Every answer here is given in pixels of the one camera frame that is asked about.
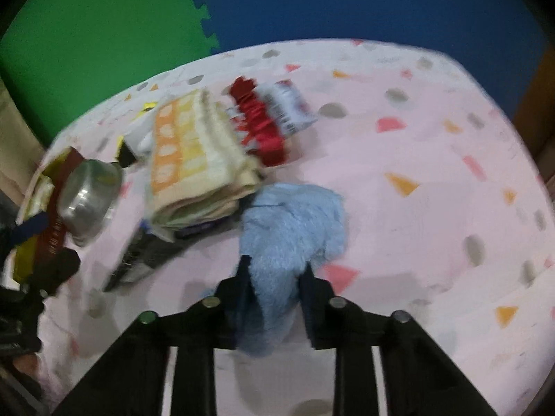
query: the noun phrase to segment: orange and yellow patterned towel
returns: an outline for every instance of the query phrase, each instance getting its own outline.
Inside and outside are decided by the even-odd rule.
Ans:
[[[148,216],[171,232],[232,214],[260,184],[259,163],[241,148],[208,91],[194,90],[157,112]]]

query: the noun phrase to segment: table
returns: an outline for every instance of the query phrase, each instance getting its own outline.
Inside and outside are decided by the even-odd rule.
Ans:
[[[272,172],[345,198],[348,247],[324,266],[364,310],[411,312],[501,416],[520,414],[555,361],[551,203],[512,125],[445,55],[362,40],[290,41],[218,54],[146,80],[62,131],[44,162],[73,145],[113,161],[146,102],[206,86],[227,105],[239,75],[291,79],[319,113],[296,156]],[[42,369],[63,392],[143,310],[185,310],[234,272],[239,231],[203,240],[130,291],[102,294],[143,215],[146,170],[126,171],[112,222],[76,248],[79,275],[46,304]],[[300,321],[270,357],[216,353],[223,415],[331,411],[331,352]]]

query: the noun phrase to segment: light blue cloth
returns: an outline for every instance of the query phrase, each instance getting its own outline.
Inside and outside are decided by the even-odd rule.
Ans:
[[[239,250],[252,258],[258,305],[251,305],[238,347],[269,354],[289,332],[298,304],[297,279],[309,262],[316,270],[345,250],[342,198],[313,184],[265,186],[242,218]]]

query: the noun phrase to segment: terrazzo pattern tablecloth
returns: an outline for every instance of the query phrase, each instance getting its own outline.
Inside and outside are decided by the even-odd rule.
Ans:
[[[271,179],[345,198],[348,247],[321,269],[364,310],[408,310],[500,416],[521,414],[555,361],[555,228],[520,138],[464,69],[431,51],[362,40],[291,41],[215,55],[108,99],[62,131],[113,161],[146,102],[206,86],[231,105],[239,75],[291,79],[318,113]],[[131,167],[112,222],[84,249],[79,275],[41,319],[42,370],[73,385],[143,310],[185,310],[234,273],[239,231],[196,244],[119,293],[99,289],[143,215],[145,169]],[[223,415],[331,412],[334,356],[309,347],[300,321],[273,355],[216,353]]]

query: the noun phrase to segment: screw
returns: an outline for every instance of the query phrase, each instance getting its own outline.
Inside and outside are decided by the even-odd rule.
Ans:
[[[215,308],[220,304],[220,299],[216,296],[205,297],[203,299],[203,305],[206,308]]]
[[[401,324],[404,324],[412,319],[412,316],[404,310],[393,311],[392,316],[393,316],[393,319],[401,322]]]
[[[145,325],[154,322],[156,319],[158,319],[158,314],[154,311],[143,311],[139,315],[139,322]]]
[[[336,310],[342,310],[342,308],[347,306],[347,301],[343,297],[332,297],[329,299],[328,303]]]

